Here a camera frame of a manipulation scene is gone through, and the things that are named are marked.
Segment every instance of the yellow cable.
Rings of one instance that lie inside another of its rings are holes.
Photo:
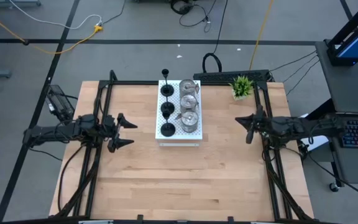
[[[251,70],[251,68],[252,68],[252,64],[253,64],[253,62],[254,62],[255,53],[256,53],[256,50],[258,49],[259,40],[260,40],[260,38],[261,38],[261,36],[262,36],[262,32],[264,31],[267,18],[268,18],[269,14],[270,14],[270,10],[272,9],[272,5],[273,5],[273,0],[270,0],[270,3],[269,3],[269,5],[268,5],[268,9],[267,9],[267,12],[266,12],[266,15],[265,15],[264,22],[262,23],[262,27],[260,27],[258,39],[256,40],[254,53],[252,53],[252,58],[251,58],[251,63],[250,63],[250,65],[249,65],[249,70]]]
[[[6,31],[8,31],[10,34],[12,34],[14,37],[16,37],[17,39],[19,39],[21,42],[25,43],[25,40],[24,40],[22,37],[20,37],[19,35],[15,34],[15,33],[14,33],[13,31],[11,31],[9,28],[7,28],[6,26],[4,26],[4,24],[2,24],[1,22],[0,22],[0,26],[1,26],[2,28],[4,28]],[[44,50],[44,49],[42,49],[42,48],[40,48],[40,47],[38,47],[38,46],[34,46],[34,45],[31,45],[31,47],[33,47],[33,48],[35,48],[35,49],[37,49],[37,50],[39,50],[39,51],[41,51],[41,52],[43,52],[43,53],[45,53],[45,54],[54,54],[54,55],[56,55],[56,54],[63,54],[63,53],[66,53],[66,52],[68,52],[68,51],[70,51],[70,50],[73,50],[78,44],[89,40],[89,39],[92,38],[97,32],[99,32],[99,31],[101,31],[101,30],[103,30],[103,28],[102,28],[101,26],[95,26],[93,33],[92,33],[89,37],[87,37],[87,38],[85,38],[85,39],[83,39],[83,40],[77,42],[75,45],[71,46],[69,49],[63,50],[63,51],[61,51],[61,52],[49,52],[49,51],[47,51],[47,50]]]
[[[39,51],[41,51],[41,52],[43,52],[43,53],[45,53],[45,54],[53,54],[53,55],[56,55],[56,54],[64,54],[64,53],[66,53],[66,52],[68,52],[68,51],[70,51],[70,50],[73,50],[78,44],[89,40],[89,39],[92,38],[97,32],[98,32],[98,31],[96,31],[96,29],[95,29],[95,31],[94,31],[89,37],[87,37],[87,38],[85,38],[85,39],[83,39],[83,40],[77,42],[75,45],[71,46],[69,49],[62,50],[61,52],[49,52],[49,51],[44,50],[44,49],[42,49],[42,48],[40,48],[40,47],[38,47],[38,46],[32,46],[32,47],[35,48],[35,49],[37,49],[37,50],[39,50]]]

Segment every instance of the wooden tabletop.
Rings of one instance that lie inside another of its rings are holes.
[[[93,112],[97,86],[98,82],[83,82],[75,117]],[[269,83],[268,89],[273,115],[289,116],[283,84]],[[233,216],[236,221],[273,221],[260,137],[256,134],[252,144],[246,144],[247,131],[234,121],[236,116],[255,113],[254,96],[234,101],[229,86],[203,86],[201,146],[169,148],[159,147],[155,140],[157,92],[157,85],[113,86],[109,114],[124,113],[138,128],[121,129],[121,137],[135,143],[114,154],[104,144],[91,217],[224,221]],[[62,166],[79,145],[67,145]],[[297,150],[295,142],[287,147]],[[78,186],[84,153],[85,149],[65,172],[62,205]],[[288,191],[312,217],[300,158],[284,149],[281,154]],[[57,189],[50,214],[57,213]],[[85,190],[81,214],[87,196]],[[280,208],[285,217],[282,203]]]

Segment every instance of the small white pot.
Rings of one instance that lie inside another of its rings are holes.
[[[247,96],[235,97],[236,93],[234,92],[233,89],[231,90],[231,94],[233,95],[233,98],[234,98],[234,100],[236,100],[236,101],[243,100],[243,99],[247,98]]]

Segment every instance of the pegboard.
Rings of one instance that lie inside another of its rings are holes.
[[[174,89],[173,95],[168,97],[168,101],[175,105],[175,110],[168,118],[168,122],[172,123],[175,126],[175,134],[171,137],[165,137],[161,134],[161,126],[166,123],[166,120],[162,116],[161,105],[167,101],[166,97],[163,96],[160,92],[161,87],[165,85],[165,80],[158,81],[158,93],[157,93],[157,119],[155,125],[155,138],[156,139],[177,139],[177,140],[202,140],[203,139],[203,119],[201,113],[201,83],[200,81],[194,80],[196,84],[199,84],[200,90],[196,93],[196,99],[198,101],[198,106],[196,106],[195,111],[198,114],[198,127],[197,130],[192,133],[187,133],[181,128],[180,119],[176,120],[175,118],[180,114],[180,90],[179,83],[181,80],[168,80],[168,84],[171,85]]]

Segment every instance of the green plant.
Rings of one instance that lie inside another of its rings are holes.
[[[254,82],[248,80],[247,77],[237,77],[237,79],[234,79],[234,83],[229,83],[229,85],[233,88],[234,97],[238,98],[241,96],[249,96],[253,90],[253,83]]]

